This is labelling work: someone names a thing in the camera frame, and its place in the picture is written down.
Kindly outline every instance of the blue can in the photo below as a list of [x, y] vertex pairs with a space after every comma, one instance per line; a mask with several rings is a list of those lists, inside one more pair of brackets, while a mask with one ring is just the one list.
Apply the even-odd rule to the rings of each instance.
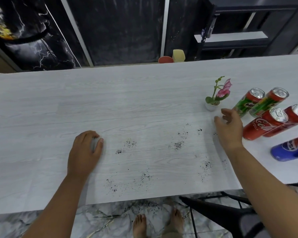
[[278, 161], [298, 159], [298, 138], [274, 146], [270, 153]]

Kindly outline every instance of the green can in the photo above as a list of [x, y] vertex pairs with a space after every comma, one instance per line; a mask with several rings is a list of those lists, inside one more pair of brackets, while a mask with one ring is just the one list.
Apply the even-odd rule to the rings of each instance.
[[240, 117], [243, 117], [265, 96], [265, 92], [259, 88], [251, 88], [242, 99], [234, 106]]
[[261, 116], [266, 110], [276, 106], [289, 97], [289, 93], [283, 88], [273, 88], [265, 98], [259, 101], [250, 111], [253, 117]]

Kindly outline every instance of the yellow bin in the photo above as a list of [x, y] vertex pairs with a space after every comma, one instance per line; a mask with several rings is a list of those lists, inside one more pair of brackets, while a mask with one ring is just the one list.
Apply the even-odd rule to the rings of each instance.
[[174, 62], [184, 62], [186, 56], [184, 55], [184, 51], [181, 49], [174, 49], [172, 55]]

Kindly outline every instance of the coca-cola can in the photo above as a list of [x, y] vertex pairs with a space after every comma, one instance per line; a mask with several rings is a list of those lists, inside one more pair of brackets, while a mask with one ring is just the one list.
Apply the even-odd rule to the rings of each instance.
[[288, 115], [281, 108], [271, 108], [243, 128], [243, 137], [255, 140], [287, 122]]
[[281, 126], [274, 128], [272, 131], [269, 131], [268, 133], [264, 134], [264, 137], [272, 137], [281, 133], [282, 131], [285, 131], [289, 128], [298, 125], [298, 104], [289, 106], [284, 111], [288, 115], [288, 121], [282, 124]]

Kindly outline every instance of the beverage can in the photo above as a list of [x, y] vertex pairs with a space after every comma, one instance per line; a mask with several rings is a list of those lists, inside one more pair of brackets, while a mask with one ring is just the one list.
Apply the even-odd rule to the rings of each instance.
[[281, 108], [271, 108], [243, 128], [243, 138], [255, 140], [287, 122], [288, 116]]
[[250, 111], [253, 117], [259, 117], [266, 110], [276, 106], [289, 97], [289, 93], [283, 88], [273, 88], [270, 90], [265, 98], [260, 100]]
[[298, 159], [298, 138], [274, 146], [270, 153], [278, 161]]
[[288, 115], [288, 121], [281, 126], [273, 129], [272, 131], [264, 134], [264, 137], [272, 137], [274, 135], [277, 135], [281, 133], [282, 131], [285, 131], [289, 128], [292, 128], [296, 125], [298, 125], [298, 104], [294, 104], [292, 106], [289, 106], [286, 108], [285, 113]]
[[239, 102], [234, 106], [240, 117], [243, 117], [265, 96], [265, 92], [259, 88], [251, 88]]

